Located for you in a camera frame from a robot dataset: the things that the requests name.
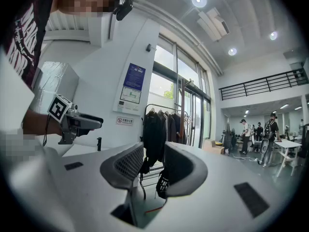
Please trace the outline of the person's left forearm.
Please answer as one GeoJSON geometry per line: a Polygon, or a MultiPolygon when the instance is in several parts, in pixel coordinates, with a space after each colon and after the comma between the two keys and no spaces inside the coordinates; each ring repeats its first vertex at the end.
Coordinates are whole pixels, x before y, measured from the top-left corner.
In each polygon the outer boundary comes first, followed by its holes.
{"type": "Polygon", "coordinates": [[[46,130],[46,123],[48,122],[48,118],[48,115],[38,114],[28,109],[23,119],[23,134],[31,134],[38,136],[45,134],[61,135],[60,124],[52,117],[49,120],[48,128],[46,130]]]}

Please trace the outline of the brown cardboard box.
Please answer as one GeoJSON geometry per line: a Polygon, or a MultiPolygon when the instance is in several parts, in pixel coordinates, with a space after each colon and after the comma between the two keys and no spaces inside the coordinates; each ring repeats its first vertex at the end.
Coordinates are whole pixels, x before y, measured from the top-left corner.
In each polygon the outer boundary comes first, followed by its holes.
{"type": "Polygon", "coordinates": [[[225,149],[223,146],[216,145],[215,141],[210,140],[210,139],[204,140],[202,149],[204,151],[211,152],[214,154],[219,154],[219,155],[223,155],[225,152],[225,149]]]}

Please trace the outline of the black metal garment rail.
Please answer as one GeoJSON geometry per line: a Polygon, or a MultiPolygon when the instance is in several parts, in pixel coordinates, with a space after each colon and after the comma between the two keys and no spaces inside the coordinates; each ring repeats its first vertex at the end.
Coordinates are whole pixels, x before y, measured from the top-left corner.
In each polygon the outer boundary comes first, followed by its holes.
{"type": "Polygon", "coordinates": [[[140,137],[145,149],[145,158],[140,169],[140,186],[143,198],[146,199],[146,191],[142,184],[143,176],[150,172],[165,168],[165,142],[184,143],[186,138],[180,137],[181,110],[157,104],[150,111],[144,112],[142,117],[142,136],[140,137]]]}

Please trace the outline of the white table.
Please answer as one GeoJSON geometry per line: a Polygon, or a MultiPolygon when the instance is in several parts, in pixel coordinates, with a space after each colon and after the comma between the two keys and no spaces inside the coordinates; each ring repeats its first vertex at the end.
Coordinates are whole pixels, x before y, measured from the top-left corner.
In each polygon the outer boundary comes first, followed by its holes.
{"type": "Polygon", "coordinates": [[[301,144],[299,143],[295,143],[289,140],[285,140],[282,139],[280,142],[279,141],[275,141],[275,144],[277,146],[280,147],[280,150],[278,151],[278,153],[281,156],[282,159],[282,163],[281,163],[281,167],[279,169],[279,171],[277,172],[276,177],[279,177],[283,168],[285,167],[287,162],[291,162],[292,163],[292,172],[291,172],[291,176],[293,176],[294,171],[295,171],[295,167],[297,165],[297,157],[298,157],[298,152],[301,149],[301,144]],[[295,148],[295,156],[294,157],[289,157],[288,153],[290,152],[290,149],[295,148]]]}

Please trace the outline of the black mezzanine railing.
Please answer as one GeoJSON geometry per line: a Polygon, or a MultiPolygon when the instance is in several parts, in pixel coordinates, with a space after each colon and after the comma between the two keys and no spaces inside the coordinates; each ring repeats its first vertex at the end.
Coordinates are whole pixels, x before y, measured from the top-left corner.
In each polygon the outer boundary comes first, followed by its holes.
{"type": "Polygon", "coordinates": [[[221,99],[224,101],[306,84],[309,84],[309,77],[306,71],[301,68],[222,87],[219,88],[219,91],[221,99]]]}

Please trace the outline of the black-framed glass window wall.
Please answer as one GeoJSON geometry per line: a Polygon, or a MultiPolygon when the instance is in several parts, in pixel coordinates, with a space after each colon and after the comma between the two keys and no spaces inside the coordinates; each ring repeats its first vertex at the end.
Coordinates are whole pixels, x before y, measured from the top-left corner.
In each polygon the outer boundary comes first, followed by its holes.
{"type": "Polygon", "coordinates": [[[202,65],[175,42],[159,35],[148,104],[181,109],[186,143],[201,147],[211,131],[210,85],[202,65]]]}

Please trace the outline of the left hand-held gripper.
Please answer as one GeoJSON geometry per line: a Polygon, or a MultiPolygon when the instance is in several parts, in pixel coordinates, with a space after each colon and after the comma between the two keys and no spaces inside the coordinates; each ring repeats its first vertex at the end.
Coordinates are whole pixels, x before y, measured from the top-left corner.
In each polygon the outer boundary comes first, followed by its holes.
{"type": "Polygon", "coordinates": [[[79,114],[80,129],[75,128],[79,122],[70,122],[78,115],[78,106],[60,94],[55,94],[48,108],[48,115],[60,124],[61,140],[59,145],[71,145],[76,137],[88,135],[90,131],[100,129],[103,118],[89,114],[79,114]]]}

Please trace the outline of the white oval frame pack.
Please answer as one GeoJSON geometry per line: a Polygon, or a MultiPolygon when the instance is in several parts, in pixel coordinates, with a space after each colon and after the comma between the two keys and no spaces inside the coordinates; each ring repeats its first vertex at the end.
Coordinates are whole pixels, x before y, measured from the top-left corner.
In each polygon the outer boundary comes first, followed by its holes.
{"type": "Polygon", "coordinates": [[[269,140],[268,139],[263,139],[261,141],[260,148],[259,148],[259,152],[261,154],[264,154],[267,151],[268,144],[269,144],[269,140]]]}

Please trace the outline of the black jacket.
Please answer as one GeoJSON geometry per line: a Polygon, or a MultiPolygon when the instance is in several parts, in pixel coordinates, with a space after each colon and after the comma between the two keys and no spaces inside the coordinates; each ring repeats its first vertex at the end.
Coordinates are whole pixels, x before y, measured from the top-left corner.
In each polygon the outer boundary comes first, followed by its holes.
{"type": "Polygon", "coordinates": [[[163,156],[160,154],[161,121],[157,112],[150,111],[146,115],[142,139],[146,158],[140,172],[147,174],[157,161],[163,162],[163,156]]]}

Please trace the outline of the silver foil-wrapped duct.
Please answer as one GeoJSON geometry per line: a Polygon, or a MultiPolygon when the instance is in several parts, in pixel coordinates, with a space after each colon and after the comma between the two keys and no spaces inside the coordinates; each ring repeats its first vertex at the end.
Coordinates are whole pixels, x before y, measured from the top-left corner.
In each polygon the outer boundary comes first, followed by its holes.
{"type": "Polygon", "coordinates": [[[56,94],[72,101],[78,82],[79,76],[68,63],[44,62],[34,84],[34,99],[29,106],[30,110],[47,114],[56,94]]]}

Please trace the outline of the black standing fan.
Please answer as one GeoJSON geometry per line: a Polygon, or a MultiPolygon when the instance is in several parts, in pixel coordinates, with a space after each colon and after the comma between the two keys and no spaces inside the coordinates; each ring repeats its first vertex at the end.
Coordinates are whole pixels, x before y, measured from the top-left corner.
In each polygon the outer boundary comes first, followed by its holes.
{"type": "Polygon", "coordinates": [[[223,146],[225,148],[225,150],[233,150],[236,146],[236,142],[237,142],[237,138],[236,138],[236,134],[235,134],[235,129],[230,130],[226,130],[223,132],[223,146]]]}

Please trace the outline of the dark maroon jacket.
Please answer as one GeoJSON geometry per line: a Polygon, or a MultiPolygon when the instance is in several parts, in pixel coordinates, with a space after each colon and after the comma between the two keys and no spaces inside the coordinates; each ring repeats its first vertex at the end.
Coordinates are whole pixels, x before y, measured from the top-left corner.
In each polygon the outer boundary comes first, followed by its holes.
{"type": "Polygon", "coordinates": [[[185,128],[183,129],[183,137],[180,138],[180,131],[181,131],[181,116],[177,113],[173,114],[173,118],[175,120],[175,126],[176,126],[176,142],[181,144],[186,144],[186,134],[185,134],[185,128]]]}

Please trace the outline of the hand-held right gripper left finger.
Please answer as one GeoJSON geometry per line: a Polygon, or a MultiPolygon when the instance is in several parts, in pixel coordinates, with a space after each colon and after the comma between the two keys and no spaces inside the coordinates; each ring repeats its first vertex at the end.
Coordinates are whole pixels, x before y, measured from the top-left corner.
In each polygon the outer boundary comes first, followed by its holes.
{"type": "Polygon", "coordinates": [[[113,156],[100,166],[103,178],[116,189],[131,190],[144,162],[143,143],[112,148],[113,156]]]}

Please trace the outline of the blue wall poster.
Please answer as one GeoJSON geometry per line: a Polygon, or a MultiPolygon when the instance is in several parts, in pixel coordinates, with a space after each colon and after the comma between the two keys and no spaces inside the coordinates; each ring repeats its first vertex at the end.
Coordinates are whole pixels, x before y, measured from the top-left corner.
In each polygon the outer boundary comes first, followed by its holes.
{"type": "Polygon", "coordinates": [[[141,91],[145,72],[146,72],[145,68],[130,63],[124,80],[124,87],[141,91]]]}

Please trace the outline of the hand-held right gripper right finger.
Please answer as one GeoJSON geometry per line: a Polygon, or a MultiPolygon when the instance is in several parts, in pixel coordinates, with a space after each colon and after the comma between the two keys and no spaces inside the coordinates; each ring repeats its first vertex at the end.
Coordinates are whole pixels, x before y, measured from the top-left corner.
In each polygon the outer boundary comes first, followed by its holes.
{"type": "Polygon", "coordinates": [[[204,152],[179,143],[165,143],[165,168],[169,187],[166,196],[181,197],[192,194],[206,180],[208,168],[202,159],[204,152]]]}

